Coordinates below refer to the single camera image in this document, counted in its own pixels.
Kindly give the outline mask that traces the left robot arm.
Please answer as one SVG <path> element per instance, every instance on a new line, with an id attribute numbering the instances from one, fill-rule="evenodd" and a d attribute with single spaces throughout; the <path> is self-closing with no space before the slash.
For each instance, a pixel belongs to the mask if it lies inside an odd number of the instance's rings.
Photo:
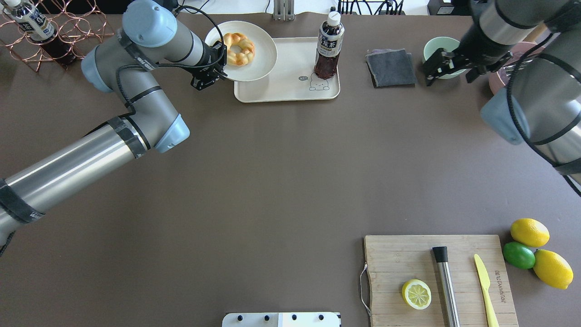
<path id="1" fill-rule="evenodd" d="M 58 203 L 149 149 L 168 151 L 190 132 L 152 76 L 160 67 L 192 74 L 202 90 L 226 74 L 226 40 L 203 42 L 156 0 L 135 0 L 122 27 L 81 62 L 87 81 L 120 97 L 126 113 L 96 126 L 83 138 L 1 180 L 1 251 L 19 228 L 37 221 Z"/>

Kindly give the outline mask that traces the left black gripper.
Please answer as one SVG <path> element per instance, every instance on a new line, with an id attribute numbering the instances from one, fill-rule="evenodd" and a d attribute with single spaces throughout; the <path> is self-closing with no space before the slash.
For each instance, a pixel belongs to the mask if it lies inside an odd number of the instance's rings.
<path id="1" fill-rule="evenodd" d="M 194 68 L 191 86 L 197 90 L 203 90 L 213 85 L 218 79 L 224 80 L 227 76 L 224 67 L 227 65 L 227 47 L 221 41 L 216 41 L 212 46 L 204 45 L 202 57 Z"/>

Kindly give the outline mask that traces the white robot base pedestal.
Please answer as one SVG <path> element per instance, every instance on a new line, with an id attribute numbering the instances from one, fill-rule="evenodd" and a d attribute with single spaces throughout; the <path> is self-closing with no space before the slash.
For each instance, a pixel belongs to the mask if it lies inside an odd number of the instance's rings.
<path id="1" fill-rule="evenodd" d="M 222 327 L 340 327 L 341 314 L 331 311 L 236 312 L 222 319 Z"/>

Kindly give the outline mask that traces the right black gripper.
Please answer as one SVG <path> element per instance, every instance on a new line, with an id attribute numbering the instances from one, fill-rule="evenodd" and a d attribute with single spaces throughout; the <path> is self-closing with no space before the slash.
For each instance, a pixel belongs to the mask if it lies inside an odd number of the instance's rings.
<path id="1" fill-rule="evenodd" d="M 423 63 L 423 74 L 428 87 L 444 75 L 451 75 L 460 70 L 468 71 L 466 81 L 472 83 L 477 77 L 488 72 L 497 72 L 512 58 L 513 54 L 508 50 L 500 58 L 492 60 L 491 64 L 478 64 L 469 60 L 464 54 L 457 53 L 456 50 L 447 51 L 439 47 L 434 48 L 430 57 Z"/>

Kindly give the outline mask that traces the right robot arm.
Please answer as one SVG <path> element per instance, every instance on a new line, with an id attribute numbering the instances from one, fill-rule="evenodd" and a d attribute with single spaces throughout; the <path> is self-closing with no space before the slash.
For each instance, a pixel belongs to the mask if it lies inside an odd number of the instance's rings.
<path id="1" fill-rule="evenodd" d="M 498 71 L 512 48 L 536 27 L 550 34 L 515 63 L 506 87 L 481 117 L 512 144 L 526 143 L 580 193 L 580 2 L 578 0 L 467 1 L 473 25 L 453 50 L 429 52 L 427 86 L 465 69 L 466 81 Z"/>

